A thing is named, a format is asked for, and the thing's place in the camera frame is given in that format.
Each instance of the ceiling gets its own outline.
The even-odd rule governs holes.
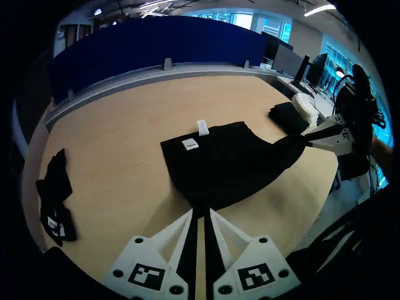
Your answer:
[[[175,2],[167,2],[167,3],[162,3],[159,4],[159,9],[154,11],[155,13],[163,13],[163,14],[168,14],[171,11],[178,9],[180,6],[185,5],[185,6],[190,6],[190,2],[193,0],[176,0]],[[197,1],[202,1],[202,2],[218,2],[219,0],[197,0]],[[258,1],[266,1],[266,0],[243,0],[244,2],[250,1],[250,2],[258,2]],[[315,7],[319,7],[322,5],[329,4],[332,2],[335,4],[337,1],[336,0],[331,0],[328,2],[327,0],[282,0],[283,2],[290,2],[293,5],[298,5],[300,7],[304,7],[307,11],[310,9],[313,9]],[[147,7],[146,9],[140,9],[139,6],[151,2],[151,0],[92,0],[86,3],[81,7],[82,10],[85,10],[85,13],[87,14],[88,18],[98,18],[98,19],[104,19],[104,18],[110,18],[112,16],[116,15],[121,15],[121,13],[124,13],[125,15],[129,15],[131,18],[139,18],[143,16],[144,12],[149,12],[152,8],[155,6],[150,6]],[[94,16],[94,12],[96,9],[101,9],[102,14],[98,16]],[[345,22],[345,19],[343,16],[337,11],[337,10],[330,10],[329,13],[331,16],[335,17],[341,22]]]

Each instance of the white label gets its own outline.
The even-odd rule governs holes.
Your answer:
[[[65,237],[65,236],[66,236],[66,233],[65,233],[65,231],[64,231],[64,226],[63,226],[63,224],[60,224],[60,225],[59,225],[59,236],[60,236],[60,237]]]
[[[206,125],[206,121],[204,121],[204,120],[197,121],[197,127],[198,127],[198,135],[200,137],[210,134],[209,129],[207,128],[207,125]]]
[[[47,217],[47,224],[50,226],[50,228],[56,228],[57,227],[57,222],[51,219],[50,217]]]
[[[194,148],[198,148],[199,144],[196,143],[196,141],[193,138],[189,138],[186,140],[182,141],[182,144],[186,148],[186,150],[192,150]]]

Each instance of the wooden table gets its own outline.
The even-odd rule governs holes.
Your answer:
[[[64,202],[79,240],[62,250],[102,281],[133,235],[157,233],[190,206],[169,178],[160,142],[209,127],[245,121],[267,142],[285,134],[268,117],[287,99],[253,76],[205,76],[148,84],[87,104],[53,127],[40,178],[66,149],[73,193]],[[284,256],[317,218],[335,177],[331,152],[306,148],[300,159],[253,196],[218,212],[251,236],[269,235]],[[48,247],[56,244],[43,231]],[[196,296],[205,298],[203,220],[199,220]]]

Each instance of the crumpled black cloth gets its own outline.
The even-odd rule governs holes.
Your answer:
[[[40,221],[47,234],[59,246],[63,245],[63,241],[77,240],[71,212],[63,203],[72,194],[66,165],[65,149],[62,149],[48,163],[44,179],[36,181],[41,199]]]
[[[296,111],[291,102],[275,105],[268,117],[279,125],[288,135],[299,135],[309,127],[309,123]]]
[[[186,150],[193,138],[198,148]],[[271,144],[242,122],[209,128],[209,134],[186,134],[160,143],[169,176],[195,208],[219,210],[239,202],[272,183],[290,168],[308,145],[302,135],[286,136]]]

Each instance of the folded black clothing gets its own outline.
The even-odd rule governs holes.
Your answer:
[[[72,194],[66,165],[65,149],[62,149],[48,163],[44,179],[36,181],[36,189],[41,199],[40,221],[48,235],[59,246],[63,245],[62,241],[77,240],[71,212],[63,204]]]
[[[186,150],[182,141],[198,147]],[[287,136],[274,144],[256,136],[244,122],[209,128],[209,134],[186,134],[160,143],[169,176],[195,209],[219,210],[273,182],[292,166],[308,145],[304,136]]]
[[[268,116],[288,135],[299,135],[310,125],[296,111],[291,102],[275,105],[271,108]]]

